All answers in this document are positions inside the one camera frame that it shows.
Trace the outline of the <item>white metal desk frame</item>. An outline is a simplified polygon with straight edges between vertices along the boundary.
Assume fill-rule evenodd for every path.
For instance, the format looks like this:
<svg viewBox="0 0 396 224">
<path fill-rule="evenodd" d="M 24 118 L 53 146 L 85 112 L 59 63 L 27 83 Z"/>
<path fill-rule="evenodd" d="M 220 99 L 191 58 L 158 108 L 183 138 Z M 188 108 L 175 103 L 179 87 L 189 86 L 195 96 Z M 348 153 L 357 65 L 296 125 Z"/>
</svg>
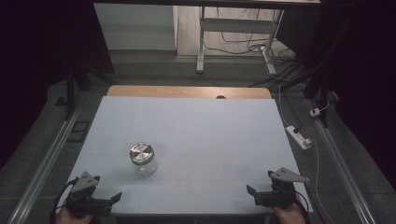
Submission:
<svg viewBox="0 0 396 224">
<path fill-rule="evenodd" d="M 238 19 L 218 19 L 207 18 L 205 16 L 205 7 L 200 7 L 200 35 L 199 47 L 197 54 L 196 72 L 204 72 L 204 37 L 205 32 L 225 32 L 225 33 L 251 33 L 268 35 L 268 41 L 264 47 L 260 47 L 262 57 L 264 58 L 265 67 L 270 75 L 276 74 L 276 69 L 270 59 L 269 52 L 276 37 L 278 25 L 283 14 L 281 9 L 275 9 L 275 16 L 271 21 L 259 20 L 238 20 Z"/>
</svg>

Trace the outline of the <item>clear glass jar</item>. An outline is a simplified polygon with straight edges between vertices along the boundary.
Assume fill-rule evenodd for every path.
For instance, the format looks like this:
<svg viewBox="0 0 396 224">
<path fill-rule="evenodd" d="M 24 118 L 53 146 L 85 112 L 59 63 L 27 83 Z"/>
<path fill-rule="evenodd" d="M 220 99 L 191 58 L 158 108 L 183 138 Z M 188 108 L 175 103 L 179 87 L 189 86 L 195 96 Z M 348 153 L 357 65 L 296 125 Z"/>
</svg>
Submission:
<svg viewBox="0 0 396 224">
<path fill-rule="evenodd" d="M 142 176 L 150 176 L 153 175 L 158 169 L 158 162 L 156 160 L 155 154 L 154 158 L 151 162 L 144 164 L 144 165 L 136 165 L 137 172 Z"/>
</svg>

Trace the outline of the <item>person's right hand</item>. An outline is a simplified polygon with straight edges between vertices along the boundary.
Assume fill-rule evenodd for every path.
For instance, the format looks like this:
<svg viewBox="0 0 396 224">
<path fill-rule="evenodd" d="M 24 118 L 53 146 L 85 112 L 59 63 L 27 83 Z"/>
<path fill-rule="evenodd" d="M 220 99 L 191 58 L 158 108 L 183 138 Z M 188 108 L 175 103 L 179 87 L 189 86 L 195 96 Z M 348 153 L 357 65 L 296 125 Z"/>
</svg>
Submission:
<svg viewBox="0 0 396 224">
<path fill-rule="evenodd" d="M 297 203 L 293 203 L 286 209 L 273 206 L 272 210 L 275 212 L 279 224 L 306 224 L 304 218 L 304 209 L 299 204 L 301 199 L 296 196 Z"/>
</svg>

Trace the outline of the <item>black metal stand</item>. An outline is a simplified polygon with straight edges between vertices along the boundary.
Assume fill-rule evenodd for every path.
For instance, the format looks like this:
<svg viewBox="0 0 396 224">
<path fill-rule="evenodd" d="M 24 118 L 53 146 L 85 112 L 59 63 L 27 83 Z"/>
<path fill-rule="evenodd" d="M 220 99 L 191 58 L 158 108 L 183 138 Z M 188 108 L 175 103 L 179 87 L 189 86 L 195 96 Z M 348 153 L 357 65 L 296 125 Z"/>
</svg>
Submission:
<svg viewBox="0 0 396 224">
<path fill-rule="evenodd" d="M 60 97 L 56 102 L 56 105 L 66 106 L 65 120 L 69 120 L 76 110 L 75 85 L 78 85 L 81 91 L 89 91 L 91 89 L 92 83 L 88 74 L 92 74 L 110 85 L 116 84 L 116 81 L 109 77 L 109 75 L 115 74 L 112 65 L 106 69 L 94 68 L 88 63 L 70 65 L 66 72 L 66 96 L 64 98 Z"/>
<path fill-rule="evenodd" d="M 276 34 L 282 43 L 296 53 L 297 63 L 304 68 L 302 75 L 282 85 L 280 91 L 284 92 L 308 80 L 303 95 L 311 99 L 319 94 L 321 112 L 318 118 L 325 128 L 328 127 L 331 65 L 342 39 L 342 30 L 339 17 L 330 12 L 285 10 Z"/>
</svg>

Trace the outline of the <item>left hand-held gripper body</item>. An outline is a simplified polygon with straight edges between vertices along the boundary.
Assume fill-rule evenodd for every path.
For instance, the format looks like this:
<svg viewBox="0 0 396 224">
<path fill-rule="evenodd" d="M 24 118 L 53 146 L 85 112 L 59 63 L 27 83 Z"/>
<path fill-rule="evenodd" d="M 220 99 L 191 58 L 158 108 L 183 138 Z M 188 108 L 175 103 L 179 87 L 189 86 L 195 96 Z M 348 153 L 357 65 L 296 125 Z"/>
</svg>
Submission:
<svg viewBox="0 0 396 224">
<path fill-rule="evenodd" d="M 65 207 L 75 217 L 85 217 L 87 215 L 107 216 L 110 214 L 112 202 L 105 199 L 95 199 L 92 197 L 96 186 L 94 176 L 84 172 L 75 179 L 72 189 L 67 195 Z"/>
</svg>

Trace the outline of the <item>white power strip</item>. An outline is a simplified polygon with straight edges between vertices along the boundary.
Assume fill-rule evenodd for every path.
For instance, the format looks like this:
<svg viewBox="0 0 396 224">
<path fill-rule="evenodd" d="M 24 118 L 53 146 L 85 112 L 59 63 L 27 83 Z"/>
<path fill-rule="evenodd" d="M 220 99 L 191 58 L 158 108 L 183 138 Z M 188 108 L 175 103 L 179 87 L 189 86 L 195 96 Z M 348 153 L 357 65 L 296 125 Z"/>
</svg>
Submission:
<svg viewBox="0 0 396 224">
<path fill-rule="evenodd" d="M 289 126 L 286 127 L 285 130 L 301 150 L 307 150 L 311 148 L 312 140 L 309 138 L 304 138 L 300 134 L 298 128 L 295 128 L 294 126 Z"/>
</svg>

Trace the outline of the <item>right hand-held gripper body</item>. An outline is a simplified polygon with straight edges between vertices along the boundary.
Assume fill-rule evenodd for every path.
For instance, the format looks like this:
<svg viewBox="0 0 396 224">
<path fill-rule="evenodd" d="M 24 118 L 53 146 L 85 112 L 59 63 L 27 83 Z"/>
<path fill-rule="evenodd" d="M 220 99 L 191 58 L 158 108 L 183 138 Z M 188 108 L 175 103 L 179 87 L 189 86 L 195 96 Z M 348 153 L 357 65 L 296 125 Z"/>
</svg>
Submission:
<svg viewBox="0 0 396 224">
<path fill-rule="evenodd" d="M 272 190 L 257 192 L 257 195 L 254 197 L 255 204 L 265 207 L 277 206 L 286 209 L 297 201 L 294 182 L 306 183 L 309 182 L 309 179 L 282 167 L 273 173 L 271 181 Z"/>
</svg>

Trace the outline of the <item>white panel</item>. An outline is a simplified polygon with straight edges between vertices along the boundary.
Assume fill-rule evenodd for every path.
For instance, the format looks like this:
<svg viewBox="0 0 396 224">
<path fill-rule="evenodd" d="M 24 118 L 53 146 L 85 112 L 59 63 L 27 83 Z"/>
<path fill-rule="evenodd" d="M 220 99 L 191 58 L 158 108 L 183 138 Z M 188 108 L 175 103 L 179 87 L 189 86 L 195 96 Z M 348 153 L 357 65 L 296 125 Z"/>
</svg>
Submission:
<svg viewBox="0 0 396 224">
<path fill-rule="evenodd" d="M 177 49 L 177 7 L 93 5 L 109 49 Z"/>
</svg>

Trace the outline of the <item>person's left hand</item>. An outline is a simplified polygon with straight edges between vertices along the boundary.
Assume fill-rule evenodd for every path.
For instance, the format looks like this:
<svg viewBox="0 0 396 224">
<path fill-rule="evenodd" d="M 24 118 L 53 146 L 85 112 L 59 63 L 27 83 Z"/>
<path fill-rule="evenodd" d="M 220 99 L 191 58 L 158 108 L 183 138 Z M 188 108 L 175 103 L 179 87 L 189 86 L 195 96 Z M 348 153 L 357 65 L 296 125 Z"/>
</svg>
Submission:
<svg viewBox="0 0 396 224">
<path fill-rule="evenodd" d="M 90 224 L 92 220 L 92 215 L 75 217 L 65 207 L 62 207 L 55 217 L 55 224 Z"/>
</svg>

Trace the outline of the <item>round silver metal lid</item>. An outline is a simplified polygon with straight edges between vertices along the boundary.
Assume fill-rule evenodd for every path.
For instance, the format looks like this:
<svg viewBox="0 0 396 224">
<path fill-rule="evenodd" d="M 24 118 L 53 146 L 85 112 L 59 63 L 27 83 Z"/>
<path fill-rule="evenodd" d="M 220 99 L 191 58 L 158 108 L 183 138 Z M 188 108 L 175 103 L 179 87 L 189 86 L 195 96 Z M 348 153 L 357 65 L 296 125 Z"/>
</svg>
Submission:
<svg viewBox="0 0 396 224">
<path fill-rule="evenodd" d="M 154 158 L 154 150 L 149 143 L 140 142 L 135 144 L 130 150 L 130 159 L 136 165 L 144 165 Z"/>
</svg>

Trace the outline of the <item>black rectangular floor frame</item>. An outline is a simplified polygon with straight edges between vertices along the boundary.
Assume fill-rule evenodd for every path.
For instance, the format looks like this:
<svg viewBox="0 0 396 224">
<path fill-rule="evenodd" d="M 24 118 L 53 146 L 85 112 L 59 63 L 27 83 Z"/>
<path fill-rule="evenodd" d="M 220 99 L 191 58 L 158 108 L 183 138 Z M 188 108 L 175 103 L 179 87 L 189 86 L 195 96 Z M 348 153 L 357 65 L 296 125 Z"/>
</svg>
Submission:
<svg viewBox="0 0 396 224">
<path fill-rule="evenodd" d="M 89 121 L 76 121 L 67 137 L 67 142 L 83 142 L 88 134 L 90 126 L 91 123 Z"/>
</svg>

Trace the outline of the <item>pale blue table mat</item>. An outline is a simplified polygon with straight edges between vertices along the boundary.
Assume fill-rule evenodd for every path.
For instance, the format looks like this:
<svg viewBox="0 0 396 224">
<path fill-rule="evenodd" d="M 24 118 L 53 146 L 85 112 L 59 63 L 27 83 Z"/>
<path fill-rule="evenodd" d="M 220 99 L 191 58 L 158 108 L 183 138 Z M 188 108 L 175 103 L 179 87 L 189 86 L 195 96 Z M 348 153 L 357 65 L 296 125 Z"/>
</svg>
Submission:
<svg viewBox="0 0 396 224">
<path fill-rule="evenodd" d="M 149 143 L 157 171 L 140 175 L 131 148 Z M 94 197 L 115 216 L 257 215 L 247 192 L 270 190 L 268 171 L 297 171 L 273 99 L 102 99 L 71 172 L 100 176 Z"/>
</svg>

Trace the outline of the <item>aluminium floor rail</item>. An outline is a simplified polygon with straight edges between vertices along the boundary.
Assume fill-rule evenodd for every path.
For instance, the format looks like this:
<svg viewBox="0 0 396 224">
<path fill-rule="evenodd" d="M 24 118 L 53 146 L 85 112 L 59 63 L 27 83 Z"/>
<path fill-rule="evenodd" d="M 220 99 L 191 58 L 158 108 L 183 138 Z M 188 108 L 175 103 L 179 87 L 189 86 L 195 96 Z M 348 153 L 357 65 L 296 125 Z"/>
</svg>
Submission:
<svg viewBox="0 0 396 224">
<path fill-rule="evenodd" d="M 57 133 L 56 138 L 50 145 L 50 148 L 45 154 L 44 159 L 36 169 L 35 174 L 29 182 L 25 192 L 22 194 L 13 213 L 7 221 L 7 224 L 24 224 L 25 220 L 28 218 L 28 215 L 35 204 L 40 191 L 43 189 L 43 186 L 61 152 L 61 149 L 64 146 L 67 135 L 69 135 L 73 125 L 77 120 L 81 110 L 81 104 L 82 101 L 77 102 L 75 109 L 71 112 L 68 119 L 63 123 L 61 130 Z"/>
<path fill-rule="evenodd" d="M 340 151 L 340 147 L 334 140 L 331 130 L 329 128 L 325 128 L 319 118 L 314 117 L 312 120 L 314 121 L 318 129 L 318 133 L 328 150 L 332 163 L 343 182 L 350 201 L 361 220 L 361 224 L 377 224 L 375 216 L 369 204 L 365 200 L 358 183 L 350 172 L 347 162 Z"/>
</svg>

